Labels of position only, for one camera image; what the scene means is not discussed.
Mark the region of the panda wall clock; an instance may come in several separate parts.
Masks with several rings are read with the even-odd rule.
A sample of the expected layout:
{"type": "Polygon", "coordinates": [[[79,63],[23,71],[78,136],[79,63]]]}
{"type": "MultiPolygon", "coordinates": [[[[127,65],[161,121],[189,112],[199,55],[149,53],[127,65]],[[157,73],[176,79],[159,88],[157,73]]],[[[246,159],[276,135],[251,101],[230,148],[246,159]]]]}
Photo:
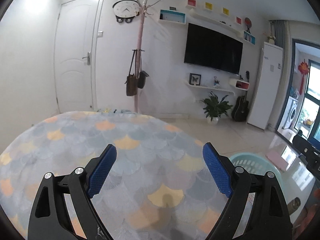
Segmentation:
{"type": "Polygon", "coordinates": [[[118,23],[131,23],[140,13],[138,0],[117,0],[112,6],[118,23]]]}

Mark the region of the teal box wall shelf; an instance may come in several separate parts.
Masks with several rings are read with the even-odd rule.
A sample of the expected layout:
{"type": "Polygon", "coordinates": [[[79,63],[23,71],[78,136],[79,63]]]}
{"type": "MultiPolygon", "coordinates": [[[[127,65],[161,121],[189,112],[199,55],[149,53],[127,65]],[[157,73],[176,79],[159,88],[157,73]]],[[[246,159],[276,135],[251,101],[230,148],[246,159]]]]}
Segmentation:
{"type": "Polygon", "coordinates": [[[161,9],[159,12],[160,22],[186,24],[186,14],[174,10],[161,9]]]}

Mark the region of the red cube shelf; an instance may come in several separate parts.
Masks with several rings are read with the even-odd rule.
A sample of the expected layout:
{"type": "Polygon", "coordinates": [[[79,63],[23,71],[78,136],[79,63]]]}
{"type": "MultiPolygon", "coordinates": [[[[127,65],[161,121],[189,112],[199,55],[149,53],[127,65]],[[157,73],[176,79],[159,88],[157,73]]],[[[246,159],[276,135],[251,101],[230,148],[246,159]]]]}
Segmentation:
{"type": "Polygon", "coordinates": [[[229,79],[229,85],[235,87],[236,89],[248,91],[249,89],[249,82],[240,80],[240,79],[229,79]]]}

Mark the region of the upper white wall shelf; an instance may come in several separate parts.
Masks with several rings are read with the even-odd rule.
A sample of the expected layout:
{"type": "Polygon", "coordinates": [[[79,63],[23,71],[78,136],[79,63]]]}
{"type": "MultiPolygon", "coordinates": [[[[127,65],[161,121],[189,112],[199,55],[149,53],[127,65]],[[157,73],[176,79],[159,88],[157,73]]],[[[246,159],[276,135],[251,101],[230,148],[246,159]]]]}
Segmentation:
{"type": "Polygon", "coordinates": [[[203,16],[203,15],[200,15],[194,9],[191,9],[189,11],[189,14],[193,18],[196,18],[198,20],[202,20],[202,21],[205,21],[205,22],[212,23],[212,24],[218,25],[220,27],[223,27],[223,28],[227,29],[228,31],[233,32],[238,38],[243,38],[244,31],[242,31],[242,30],[238,30],[238,29],[236,29],[236,28],[234,28],[234,27],[232,27],[232,26],[230,26],[230,25],[228,25],[226,23],[222,23],[222,22],[214,20],[214,19],[212,19],[210,17],[206,17],[206,16],[203,16]]]}

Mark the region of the pink floor mat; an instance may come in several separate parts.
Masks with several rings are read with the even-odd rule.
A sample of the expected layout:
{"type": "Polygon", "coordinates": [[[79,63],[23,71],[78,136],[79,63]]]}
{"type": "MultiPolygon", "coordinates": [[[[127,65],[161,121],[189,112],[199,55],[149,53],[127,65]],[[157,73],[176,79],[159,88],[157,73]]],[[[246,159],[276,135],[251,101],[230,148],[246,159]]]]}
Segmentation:
{"type": "Polygon", "coordinates": [[[277,169],[283,172],[287,170],[289,163],[285,159],[283,159],[278,152],[271,151],[268,152],[265,156],[277,169]]]}

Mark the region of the black hanging bag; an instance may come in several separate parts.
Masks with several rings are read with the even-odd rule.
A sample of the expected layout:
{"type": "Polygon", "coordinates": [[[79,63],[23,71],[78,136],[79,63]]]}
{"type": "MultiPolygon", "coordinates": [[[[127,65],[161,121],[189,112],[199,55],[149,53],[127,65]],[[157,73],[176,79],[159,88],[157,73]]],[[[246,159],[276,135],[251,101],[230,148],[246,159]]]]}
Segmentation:
{"type": "Polygon", "coordinates": [[[142,52],[144,50],[140,49],[139,50],[139,76],[138,76],[138,83],[137,87],[139,89],[143,89],[146,83],[146,78],[149,77],[149,74],[143,70],[142,68],[142,52]]]}

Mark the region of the butterfly picture frame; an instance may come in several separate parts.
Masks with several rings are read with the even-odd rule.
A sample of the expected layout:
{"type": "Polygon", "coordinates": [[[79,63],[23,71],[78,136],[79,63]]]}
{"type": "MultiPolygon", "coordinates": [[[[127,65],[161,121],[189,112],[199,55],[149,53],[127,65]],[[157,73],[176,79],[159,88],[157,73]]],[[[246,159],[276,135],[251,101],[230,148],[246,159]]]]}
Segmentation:
{"type": "Polygon", "coordinates": [[[199,86],[201,84],[201,75],[200,74],[189,74],[189,84],[192,86],[199,86]]]}

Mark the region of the patterned table cloth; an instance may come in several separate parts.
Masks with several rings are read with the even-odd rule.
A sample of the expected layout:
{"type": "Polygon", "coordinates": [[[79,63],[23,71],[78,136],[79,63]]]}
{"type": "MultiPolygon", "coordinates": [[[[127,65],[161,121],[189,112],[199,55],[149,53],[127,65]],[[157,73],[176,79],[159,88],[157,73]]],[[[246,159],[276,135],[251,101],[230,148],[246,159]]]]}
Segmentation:
{"type": "Polygon", "coordinates": [[[109,144],[117,158],[92,204],[114,239],[204,239],[226,197],[202,157],[249,148],[230,120],[163,121],[147,115],[69,112],[20,134],[1,154],[1,206],[22,236],[43,176],[70,174],[109,144]]]}

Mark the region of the white door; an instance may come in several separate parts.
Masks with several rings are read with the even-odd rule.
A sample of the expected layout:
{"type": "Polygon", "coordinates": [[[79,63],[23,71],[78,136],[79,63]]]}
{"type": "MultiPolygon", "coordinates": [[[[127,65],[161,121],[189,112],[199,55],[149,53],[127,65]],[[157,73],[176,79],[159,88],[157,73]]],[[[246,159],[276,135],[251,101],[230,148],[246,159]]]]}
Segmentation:
{"type": "Polygon", "coordinates": [[[54,45],[56,98],[60,112],[93,108],[92,51],[100,0],[61,5],[54,45]]]}

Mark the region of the brown hanging bag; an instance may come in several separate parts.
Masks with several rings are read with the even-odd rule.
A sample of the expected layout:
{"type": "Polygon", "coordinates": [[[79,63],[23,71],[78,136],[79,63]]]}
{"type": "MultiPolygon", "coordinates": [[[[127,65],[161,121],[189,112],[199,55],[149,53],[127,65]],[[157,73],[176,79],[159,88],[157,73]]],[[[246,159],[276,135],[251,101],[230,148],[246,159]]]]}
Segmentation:
{"type": "Polygon", "coordinates": [[[137,77],[135,74],[135,70],[133,70],[133,74],[131,73],[132,67],[134,66],[133,64],[135,63],[135,60],[136,60],[136,53],[137,53],[137,50],[134,49],[133,54],[132,54],[129,74],[128,74],[128,76],[126,78],[126,82],[125,82],[126,96],[135,96],[137,94],[137,77]]]}

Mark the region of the white tall cabinet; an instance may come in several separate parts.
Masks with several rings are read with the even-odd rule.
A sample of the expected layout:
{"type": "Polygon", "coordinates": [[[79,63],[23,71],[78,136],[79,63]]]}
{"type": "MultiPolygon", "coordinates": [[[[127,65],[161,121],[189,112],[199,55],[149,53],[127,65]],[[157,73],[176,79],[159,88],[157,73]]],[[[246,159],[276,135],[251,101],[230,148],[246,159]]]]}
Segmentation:
{"type": "Polygon", "coordinates": [[[283,48],[264,43],[257,84],[247,123],[265,130],[276,99],[283,67],[283,48]]]}

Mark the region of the red chinese knot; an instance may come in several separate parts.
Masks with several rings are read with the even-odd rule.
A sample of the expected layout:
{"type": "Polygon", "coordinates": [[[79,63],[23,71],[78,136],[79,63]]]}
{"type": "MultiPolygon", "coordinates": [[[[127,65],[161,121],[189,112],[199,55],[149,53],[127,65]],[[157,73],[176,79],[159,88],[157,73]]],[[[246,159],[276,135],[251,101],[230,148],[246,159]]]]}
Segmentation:
{"type": "Polygon", "coordinates": [[[303,93],[304,93],[304,92],[303,92],[303,88],[304,88],[304,77],[305,77],[306,75],[308,75],[309,72],[310,72],[310,70],[309,70],[309,65],[306,63],[305,60],[300,63],[300,65],[298,66],[298,70],[299,70],[299,72],[300,72],[301,75],[302,75],[299,93],[300,93],[300,94],[303,94],[303,93]]]}

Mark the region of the olive rolled mat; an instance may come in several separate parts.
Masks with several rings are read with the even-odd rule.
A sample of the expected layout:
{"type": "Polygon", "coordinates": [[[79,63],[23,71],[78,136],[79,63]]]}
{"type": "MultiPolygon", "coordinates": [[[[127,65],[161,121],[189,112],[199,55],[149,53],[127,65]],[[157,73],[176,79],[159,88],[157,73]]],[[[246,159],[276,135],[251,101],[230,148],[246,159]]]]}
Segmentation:
{"type": "Polygon", "coordinates": [[[287,204],[287,209],[289,212],[289,215],[292,215],[294,212],[298,210],[298,208],[301,205],[301,201],[299,197],[294,198],[287,204]]]}

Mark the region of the teal plastic laundry basket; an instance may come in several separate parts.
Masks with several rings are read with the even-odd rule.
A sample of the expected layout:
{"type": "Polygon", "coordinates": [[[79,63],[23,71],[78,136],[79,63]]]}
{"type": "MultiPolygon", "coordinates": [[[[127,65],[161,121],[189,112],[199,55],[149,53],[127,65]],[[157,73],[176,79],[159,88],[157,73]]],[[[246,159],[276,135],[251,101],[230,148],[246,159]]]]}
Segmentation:
{"type": "Polygon", "coordinates": [[[266,158],[255,153],[242,152],[229,157],[234,166],[241,166],[251,174],[264,175],[271,171],[275,174],[281,190],[285,193],[285,187],[279,170],[266,158]]]}

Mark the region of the green potted plant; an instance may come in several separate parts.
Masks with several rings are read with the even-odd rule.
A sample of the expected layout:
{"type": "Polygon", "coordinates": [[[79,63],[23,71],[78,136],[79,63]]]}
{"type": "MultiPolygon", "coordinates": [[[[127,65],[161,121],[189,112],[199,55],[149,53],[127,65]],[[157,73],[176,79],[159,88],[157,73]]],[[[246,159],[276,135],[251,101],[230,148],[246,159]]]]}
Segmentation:
{"type": "Polygon", "coordinates": [[[217,124],[222,115],[229,117],[228,113],[233,105],[226,101],[227,97],[228,95],[225,95],[220,100],[215,93],[210,92],[206,98],[200,100],[204,104],[203,110],[209,124],[217,124]]]}

